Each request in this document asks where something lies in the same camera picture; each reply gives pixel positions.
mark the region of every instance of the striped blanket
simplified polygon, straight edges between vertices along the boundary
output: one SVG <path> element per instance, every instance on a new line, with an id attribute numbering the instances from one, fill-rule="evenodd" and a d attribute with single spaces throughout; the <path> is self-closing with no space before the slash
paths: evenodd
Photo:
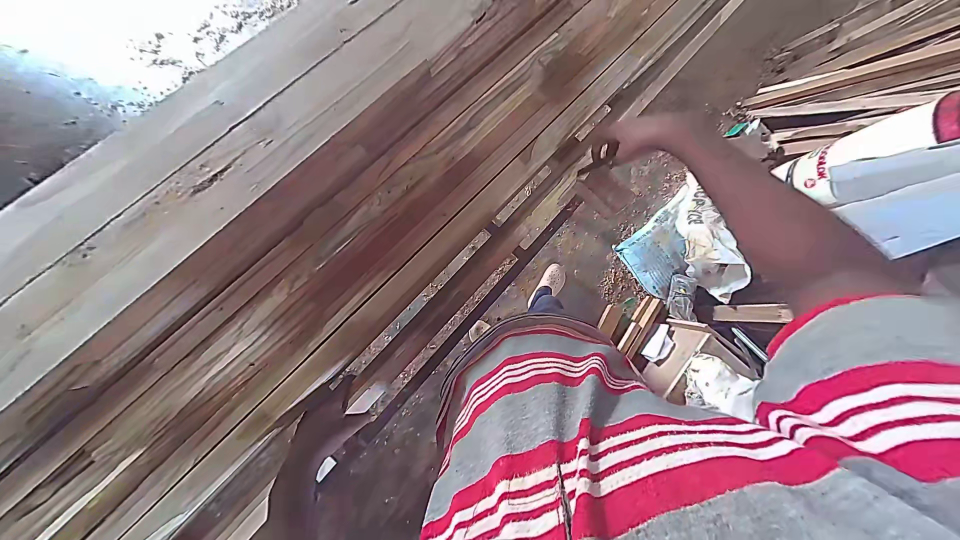
<path id="1" fill-rule="evenodd" d="M 421 538 L 960 538 L 960 304 L 836 302 L 771 348 L 748 423 L 596 328 L 501 323 L 447 376 Z"/>

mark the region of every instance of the leg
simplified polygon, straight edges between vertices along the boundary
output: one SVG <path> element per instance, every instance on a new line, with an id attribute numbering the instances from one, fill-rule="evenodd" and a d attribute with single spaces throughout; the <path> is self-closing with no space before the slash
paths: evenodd
<path id="1" fill-rule="evenodd" d="M 556 296 L 553 296 L 553 290 L 548 285 L 537 289 L 537 292 L 534 293 L 533 302 L 531 302 L 530 308 L 527 309 L 527 313 L 566 315 L 563 303 L 557 300 Z"/>
<path id="2" fill-rule="evenodd" d="M 553 313 L 566 315 L 564 305 L 553 295 L 560 292 L 566 283 L 566 272 L 557 263 L 553 263 L 543 272 L 543 277 L 537 283 L 537 289 L 527 302 L 527 313 Z"/>

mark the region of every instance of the jeans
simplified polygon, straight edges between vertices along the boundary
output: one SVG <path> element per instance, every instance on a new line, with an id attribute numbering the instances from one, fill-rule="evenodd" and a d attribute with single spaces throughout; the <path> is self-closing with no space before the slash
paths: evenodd
<path id="1" fill-rule="evenodd" d="M 564 305 L 553 296 L 550 287 L 543 286 L 534 293 L 534 301 L 530 303 L 527 313 L 550 313 L 553 315 L 566 315 Z"/>

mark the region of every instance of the foot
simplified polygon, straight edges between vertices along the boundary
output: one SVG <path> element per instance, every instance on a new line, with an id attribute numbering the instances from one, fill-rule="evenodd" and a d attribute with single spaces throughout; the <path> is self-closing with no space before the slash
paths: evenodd
<path id="1" fill-rule="evenodd" d="M 537 291 L 540 290 L 541 287 L 550 287 L 550 294 L 557 296 L 560 289 L 564 288 L 564 283 L 566 283 L 566 271 L 564 268 L 556 262 L 547 266 L 546 272 L 543 272 L 543 277 L 540 278 L 540 282 L 534 287 L 534 292 L 527 300 L 527 307 L 529 308 L 534 303 L 534 295 L 537 294 Z"/>
<path id="2" fill-rule="evenodd" d="M 483 321 L 477 321 L 473 325 L 473 328 L 471 328 L 470 332 L 468 333 L 468 336 L 470 338 L 470 343 L 476 343 L 476 340 L 480 339 L 483 336 L 483 334 L 487 333 L 487 330 L 489 329 L 490 329 L 489 324 Z"/>

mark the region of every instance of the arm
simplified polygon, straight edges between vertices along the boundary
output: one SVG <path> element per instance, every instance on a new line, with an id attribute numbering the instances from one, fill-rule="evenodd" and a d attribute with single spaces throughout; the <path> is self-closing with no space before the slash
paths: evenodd
<path id="1" fill-rule="evenodd" d="M 322 386 L 304 399 L 307 410 L 297 424 L 267 502 L 266 527 L 277 538 L 318 538 L 317 471 L 371 420 L 368 414 L 345 416 L 352 383 L 353 377 L 345 377 L 333 392 Z"/>
<path id="2" fill-rule="evenodd" d="M 841 297 L 909 294 L 915 286 L 833 212 L 772 176 L 703 121 L 641 116 L 607 131 L 618 157 L 663 150 L 690 169 L 757 272 L 788 291 L 798 312 Z"/>

